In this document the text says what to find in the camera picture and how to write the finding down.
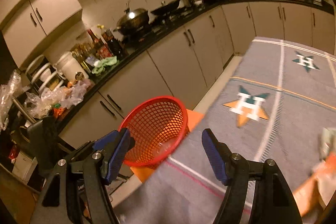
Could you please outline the steel wok with lid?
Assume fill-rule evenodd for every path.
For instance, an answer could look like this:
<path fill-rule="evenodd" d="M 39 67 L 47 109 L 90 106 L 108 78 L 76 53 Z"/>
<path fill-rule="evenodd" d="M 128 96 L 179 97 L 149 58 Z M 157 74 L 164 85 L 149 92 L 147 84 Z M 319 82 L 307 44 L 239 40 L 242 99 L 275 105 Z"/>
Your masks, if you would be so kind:
<path fill-rule="evenodd" d="M 125 14 L 118 20 L 116 28 L 113 32 L 119 32 L 123 36 L 129 36 L 144 28 L 149 24 L 149 14 L 144 8 L 135 10 L 130 9 L 130 1 L 126 3 Z"/>

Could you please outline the green cloth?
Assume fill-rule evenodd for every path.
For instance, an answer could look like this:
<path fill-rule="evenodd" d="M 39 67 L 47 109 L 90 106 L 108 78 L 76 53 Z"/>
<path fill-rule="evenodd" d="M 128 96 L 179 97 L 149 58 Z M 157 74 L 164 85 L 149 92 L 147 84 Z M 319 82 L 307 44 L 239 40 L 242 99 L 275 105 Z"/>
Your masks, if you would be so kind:
<path fill-rule="evenodd" d="M 107 67 L 112 67 L 117 64 L 117 57 L 112 56 L 112 57 L 107 57 L 105 59 L 99 60 L 98 62 L 95 63 L 94 68 L 92 69 L 92 74 L 93 75 L 100 75 L 102 74 Z"/>

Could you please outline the red mesh plastic basket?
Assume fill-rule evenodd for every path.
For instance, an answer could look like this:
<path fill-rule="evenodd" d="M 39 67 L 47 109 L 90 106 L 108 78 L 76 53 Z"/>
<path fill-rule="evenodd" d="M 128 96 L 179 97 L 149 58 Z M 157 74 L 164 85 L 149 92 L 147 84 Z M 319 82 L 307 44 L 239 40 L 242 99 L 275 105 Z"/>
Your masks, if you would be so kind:
<path fill-rule="evenodd" d="M 155 97 L 138 105 L 122 121 L 122 128 L 127 128 L 135 140 L 124 163 L 151 169 L 171 155 L 190 132 L 187 110 L 172 96 Z"/>

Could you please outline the white lidded bucket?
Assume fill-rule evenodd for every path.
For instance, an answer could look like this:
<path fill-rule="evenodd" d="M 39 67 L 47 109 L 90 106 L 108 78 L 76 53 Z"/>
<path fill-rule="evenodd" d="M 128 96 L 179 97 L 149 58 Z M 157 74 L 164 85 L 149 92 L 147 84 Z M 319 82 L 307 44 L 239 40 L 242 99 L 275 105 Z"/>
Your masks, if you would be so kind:
<path fill-rule="evenodd" d="M 82 73 L 86 79 L 89 78 L 86 71 L 69 51 L 64 52 L 53 66 L 70 82 L 76 80 L 78 73 Z"/>

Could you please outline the white dish rack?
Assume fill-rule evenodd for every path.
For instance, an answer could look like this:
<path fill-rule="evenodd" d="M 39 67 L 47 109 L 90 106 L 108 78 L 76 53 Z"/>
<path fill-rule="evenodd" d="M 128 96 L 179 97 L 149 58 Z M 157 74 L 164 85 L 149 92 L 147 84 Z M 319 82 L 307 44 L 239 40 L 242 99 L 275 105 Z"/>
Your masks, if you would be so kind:
<path fill-rule="evenodd" d="M 45 88 L 54 91 L 64 84 L 58 71 L 44 55 L 36 57 L 27 67 L 25 74 L 39 95 L 43 93 Z"/>

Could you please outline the grey star patterned tablecloth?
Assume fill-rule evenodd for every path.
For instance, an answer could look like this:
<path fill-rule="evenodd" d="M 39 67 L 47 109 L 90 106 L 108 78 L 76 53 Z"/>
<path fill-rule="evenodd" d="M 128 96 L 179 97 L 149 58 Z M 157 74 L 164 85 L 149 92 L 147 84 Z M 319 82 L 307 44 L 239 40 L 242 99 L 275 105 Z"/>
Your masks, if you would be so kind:
<path fill-rule="evenodd" d="M 286 40 L 255 38 L 203 119 L 114 210 L 121 223 L 212 223 L 226 187 L 201 135 L 247 160 L 274 159 L 291 190 L 320 162 L 320 136 L 335 128 L 335 56 Z"/>

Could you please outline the crumpled plastic bags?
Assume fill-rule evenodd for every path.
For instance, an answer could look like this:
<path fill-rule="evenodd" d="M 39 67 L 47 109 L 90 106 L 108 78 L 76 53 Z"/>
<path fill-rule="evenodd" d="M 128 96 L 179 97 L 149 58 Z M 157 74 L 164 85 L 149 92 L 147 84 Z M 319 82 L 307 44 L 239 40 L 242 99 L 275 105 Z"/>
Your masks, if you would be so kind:
<path fill-rule="evenodd" d="M 92 86 L 92 81 L 83 79 L 72 87 L 61 86 L 51 91 L 45 88 L 40 96 L 33 93 L 26 93 L 25 110 L 36 119 L 42 119 L 51 115 L 54 109 L 67 110 L 72 106 L 82 103 L 85 94 Z"/>

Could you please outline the black frying pan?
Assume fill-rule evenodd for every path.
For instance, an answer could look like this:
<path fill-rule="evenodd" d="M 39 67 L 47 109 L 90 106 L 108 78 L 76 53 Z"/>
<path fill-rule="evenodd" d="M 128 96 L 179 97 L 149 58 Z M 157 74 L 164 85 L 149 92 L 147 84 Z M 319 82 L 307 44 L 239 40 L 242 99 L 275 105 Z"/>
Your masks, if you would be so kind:
<path fill-rule="evenodd" d="M 181 0 L 173 0 L 168 4 L 164 4 L 163 6 L 152 10 L 150 13 L 155 16 L 163 16 L 166 15 L 174 10 L 176 10 L 179 6 Z"/>

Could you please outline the dark soy sauce bottle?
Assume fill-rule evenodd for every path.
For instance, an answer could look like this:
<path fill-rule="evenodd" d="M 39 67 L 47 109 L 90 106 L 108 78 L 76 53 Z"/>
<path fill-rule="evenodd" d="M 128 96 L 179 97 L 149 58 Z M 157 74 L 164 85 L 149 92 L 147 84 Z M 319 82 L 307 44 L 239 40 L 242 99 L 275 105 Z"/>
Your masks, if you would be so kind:
<path fill-rule="evenodd" d="M 101 31 L 101 36 L 105 40 L 105 42 L 108 44 L 108 47 L 111 51 L 111 53 L 117 57 L 118 60 L 123 60 L 125 58 L 122 46 L 117 40 L 114 35 L 112 34 L 112 31 L 109 28 L 105 28 L 104 25 L 98 24 L 97 28 Z"/>

